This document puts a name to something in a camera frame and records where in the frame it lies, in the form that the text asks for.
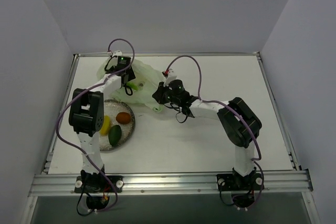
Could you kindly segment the green fake grapes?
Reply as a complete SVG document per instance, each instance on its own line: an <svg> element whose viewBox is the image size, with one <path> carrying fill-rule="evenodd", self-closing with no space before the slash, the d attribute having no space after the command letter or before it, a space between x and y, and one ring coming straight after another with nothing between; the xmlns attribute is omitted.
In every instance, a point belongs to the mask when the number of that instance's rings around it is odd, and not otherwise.
<svg viewBox="0 0 336 224"><path fill-rule="evenodd" d="M138 89L139 89L136 84L131 83L131 82L127 83L127 86L130 87L133 90L136 90L136 91L138 91Z"/></svg>

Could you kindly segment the pale green plastic bag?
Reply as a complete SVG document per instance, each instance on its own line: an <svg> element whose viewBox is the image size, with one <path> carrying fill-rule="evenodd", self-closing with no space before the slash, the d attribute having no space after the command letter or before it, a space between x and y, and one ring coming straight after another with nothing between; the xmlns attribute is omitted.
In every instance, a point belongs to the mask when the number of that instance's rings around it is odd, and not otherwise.
<svg viewBox="0 0 336 224"><path fill-rule="evenodd" d="M157 90L160 82L164 81L162 73L139 60L134 60L132 69L135 79L130 81L138 86L138 91L133 90L132 95L127 95L124 88L121 88L108 97L128 104L142 104L154 112L161 112L163 106L158 104L152 94Z"/></svg>

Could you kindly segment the orange fake fruit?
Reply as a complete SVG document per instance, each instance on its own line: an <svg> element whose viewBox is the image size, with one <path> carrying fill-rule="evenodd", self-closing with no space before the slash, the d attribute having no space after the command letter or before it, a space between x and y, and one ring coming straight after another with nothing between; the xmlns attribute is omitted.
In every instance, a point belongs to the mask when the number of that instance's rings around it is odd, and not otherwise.
<svg viewBox="0 0 336 224"><path fill-rule="evenodd" d="M119 112L117 116L115 117L116 121L119 124L129 124L131 122L131 114L127 112Z"/></svg>

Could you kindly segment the dark green fake avocado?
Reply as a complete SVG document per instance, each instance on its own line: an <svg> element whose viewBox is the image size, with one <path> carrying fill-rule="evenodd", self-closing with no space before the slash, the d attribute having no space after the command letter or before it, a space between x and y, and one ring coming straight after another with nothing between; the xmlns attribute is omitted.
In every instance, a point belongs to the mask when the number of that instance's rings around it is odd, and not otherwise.
<svg viewBox="0 0 336 224"><path fill-rule="evenodd" d="M122 136L122 130L120 125L114 125L110 128L108 133L109 144L114 147L118 144Z"/></svg>

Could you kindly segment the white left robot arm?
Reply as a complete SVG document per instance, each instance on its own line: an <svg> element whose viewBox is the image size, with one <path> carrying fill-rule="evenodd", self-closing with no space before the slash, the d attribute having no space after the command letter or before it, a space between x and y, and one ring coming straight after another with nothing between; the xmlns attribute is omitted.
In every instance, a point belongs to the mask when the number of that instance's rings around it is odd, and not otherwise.
<svg viewBox="0 0 336 224"><path fill-rule="evenodd" d="M83 155L82 170L90 174L87 186L94 192L105 188L104 163L99 148L99 131L104 120L104 97L123 88L135 79L132 69L134 57L117 56L117 64L95 84L85 89L76 88L72 94L69 125L77 134Z"/></svg>

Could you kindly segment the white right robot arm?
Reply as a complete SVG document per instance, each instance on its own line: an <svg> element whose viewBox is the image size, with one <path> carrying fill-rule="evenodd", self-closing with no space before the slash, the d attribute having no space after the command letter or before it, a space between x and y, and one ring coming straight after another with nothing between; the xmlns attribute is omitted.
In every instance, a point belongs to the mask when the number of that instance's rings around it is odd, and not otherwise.
<svg viewBox="0 0 336 224"><path fill-rule="evenodd" d="M226 102L202 100L187 92L179 79L168 85L160 82L152 97L159 104L177 106L187 117L219 121L228 139L235 145L235 186L244 189L251 184L250 173L255 168L254 162L261 160L256 140L262 123L242 98L235 97Z"/></svg>

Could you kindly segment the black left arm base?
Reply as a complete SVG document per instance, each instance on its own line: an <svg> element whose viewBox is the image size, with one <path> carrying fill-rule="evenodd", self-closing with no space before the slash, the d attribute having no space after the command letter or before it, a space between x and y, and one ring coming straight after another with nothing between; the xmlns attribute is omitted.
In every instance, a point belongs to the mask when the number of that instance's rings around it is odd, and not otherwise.
<svg viewBox="0 0 336 224"><path fill-rule="evenodd" d="M121 193L123 187L123 176L108 175L114 188L101 175L87 175L85 178L78 176L75 182L74 193L79 194L77 207L82 210L106 210L113 202L108 194Z"/></svg>

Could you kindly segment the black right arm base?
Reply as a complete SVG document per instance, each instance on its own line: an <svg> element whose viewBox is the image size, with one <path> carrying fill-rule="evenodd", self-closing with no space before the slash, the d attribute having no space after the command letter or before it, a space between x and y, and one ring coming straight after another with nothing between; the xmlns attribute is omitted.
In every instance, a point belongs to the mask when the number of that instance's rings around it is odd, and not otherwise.
<svg viewBox="0 0 336 224"><path fill-rule="evenodd" d="M251 172L245 177L236 172L232 174L217 174L217 188L221 202L228 207L247 211L261 196L265 189L264 176Z"/></svg>

